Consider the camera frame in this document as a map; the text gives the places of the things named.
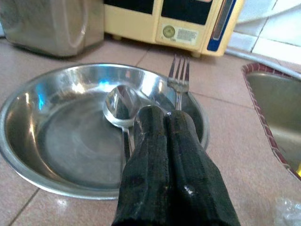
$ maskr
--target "metal fork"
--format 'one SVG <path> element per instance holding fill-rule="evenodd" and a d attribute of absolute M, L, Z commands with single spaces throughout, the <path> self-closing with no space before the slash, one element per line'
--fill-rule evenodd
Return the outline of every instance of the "metal fork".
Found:
<path fill-rule="evenodd" d="M 176 110 L 181 110 L 182 94 L 189 91 L 189 59 L 185 59 L 184 57 L 179 58 L 177 70 L 174 75 L 175 59 L 176 59 L 176 55 L 174 56 L 173 63 L 171 64 L 170 67 L 167 85 L 169 87 L 172 87 L 176 91 L 175 108 Z M 179 72 L 180 72 L 182 60 L 183 60 L 183 64 L 182 64 L 182 70 L 180 74 Z"/>

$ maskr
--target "metal spoon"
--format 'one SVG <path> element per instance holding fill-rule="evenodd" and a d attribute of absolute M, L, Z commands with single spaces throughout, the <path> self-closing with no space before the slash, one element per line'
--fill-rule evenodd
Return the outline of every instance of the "metal spoon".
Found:
<path fill-rule="evenodd" d="M 132 155 L 129 127 L 134 124 L 134 118 L 142 103 L 136 92 L 125 85 L 114 88 L 107 96 L 103 105 L 103 114 L 114 126 L 122 128 L 123 150 L 126 162 Z"/>

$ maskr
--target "label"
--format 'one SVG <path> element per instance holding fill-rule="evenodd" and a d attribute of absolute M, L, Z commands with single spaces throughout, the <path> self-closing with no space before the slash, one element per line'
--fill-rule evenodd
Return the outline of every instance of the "label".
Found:
<path fill-rule="evenodd" d="M 198 39 L 198 31 L 172 26 L 170 24 L 163 24 L 161 39 L 195 46 Z"/>

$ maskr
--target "stainless steel bowl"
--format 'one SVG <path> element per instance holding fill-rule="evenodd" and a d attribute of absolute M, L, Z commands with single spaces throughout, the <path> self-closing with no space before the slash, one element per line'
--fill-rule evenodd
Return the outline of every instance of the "stainless steel bowl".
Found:
<path fill-rule="evenodd" d="M 174 109 L 167 79 L 127 65 L 79 65 L 48 72 L 24 84 L 0 112 L 3 157 L 23 178 L 62 195 L 86 199 L 118 196 L 121 131 L 104 117 L 106 95 L 117 85 L 133 88 L 143 105 Z M 209 126 L 188 93 L 182 109 L 194 120 L 204 149 Z"/>

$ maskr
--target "appliance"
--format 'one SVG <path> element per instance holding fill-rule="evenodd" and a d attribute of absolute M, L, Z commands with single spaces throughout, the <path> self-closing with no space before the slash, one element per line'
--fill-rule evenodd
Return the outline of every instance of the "appliance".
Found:
<path fill-rule="evenodd" d="M 103 40 L 103 0 L 0 0 L 8 41 L 69 57 Z"/>
<path fill-rule="evenodd" d="M 222 56 L 244 0 L 104 0 L 104 31 Z"/>

